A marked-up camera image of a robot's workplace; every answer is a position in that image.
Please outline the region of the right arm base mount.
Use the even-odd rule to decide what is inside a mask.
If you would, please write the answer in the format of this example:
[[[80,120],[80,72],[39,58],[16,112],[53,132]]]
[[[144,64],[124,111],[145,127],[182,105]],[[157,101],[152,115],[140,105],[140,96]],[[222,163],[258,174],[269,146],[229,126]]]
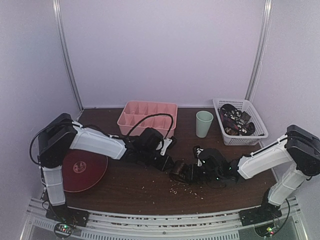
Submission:
[[[261,206],[253,207],[239,212],[243,227],[255,225],[255,233],[262,238],[273,236],[278,231],[276,219],[282,216],[280,206],[263,201]]]

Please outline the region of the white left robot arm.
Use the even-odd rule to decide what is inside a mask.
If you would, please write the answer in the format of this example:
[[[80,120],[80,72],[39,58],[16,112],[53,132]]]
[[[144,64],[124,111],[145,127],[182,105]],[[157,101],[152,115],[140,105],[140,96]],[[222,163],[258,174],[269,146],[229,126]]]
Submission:
[[[55,217],[61,222],[72,218],[71,209],[65,206],[62,175],[63,161],[69,150],[100,154],[114,160],[143,162],[162,172],[174,167],[167,150],[175,145],[176,139],[152,127],[145,128],[140,135],[131,135],[137,127],[135,124],[124,136],[111,135],[73,121],[68,113],[62,113],[34,136],[39,150],[34,163],[43,172],[48,201]]]

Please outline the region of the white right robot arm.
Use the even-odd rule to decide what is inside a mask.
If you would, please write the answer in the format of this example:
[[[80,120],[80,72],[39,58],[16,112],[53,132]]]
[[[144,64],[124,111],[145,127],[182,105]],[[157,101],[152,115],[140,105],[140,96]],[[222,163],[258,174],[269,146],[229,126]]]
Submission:
[[[235,184],[284,163],[289,169],[266,193],[266,202],[256,210],[259,220],[268,220],[285,199],[307,179],[320,173],[320,139],[297,125],[266,147],[228,162],[216,148],[194,148],[197,163],[187,167],[189,183],[218,181]]]

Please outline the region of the dark floral patterned tie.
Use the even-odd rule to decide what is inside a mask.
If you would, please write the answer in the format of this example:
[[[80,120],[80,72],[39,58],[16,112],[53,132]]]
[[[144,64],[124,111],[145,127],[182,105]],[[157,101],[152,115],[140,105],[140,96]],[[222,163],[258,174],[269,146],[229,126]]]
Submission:
[[[172,181],[183,185],[190,184],[190,177],[188,176],[189,165],[182,160],[177,160],[174,167],[169,172],[169,177]]]

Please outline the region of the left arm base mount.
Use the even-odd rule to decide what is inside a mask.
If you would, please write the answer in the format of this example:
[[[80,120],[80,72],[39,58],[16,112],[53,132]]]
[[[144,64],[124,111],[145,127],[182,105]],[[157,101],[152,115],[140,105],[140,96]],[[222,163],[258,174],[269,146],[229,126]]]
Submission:
[[[53,206],[48,200],[42,202],[42,207],[46,210],[45,217],[57,223],[53,227],[53,233],[62,240],[72,236],[77,227],[86,227],[89,219],[89,212],[70,208],[67,204]]]

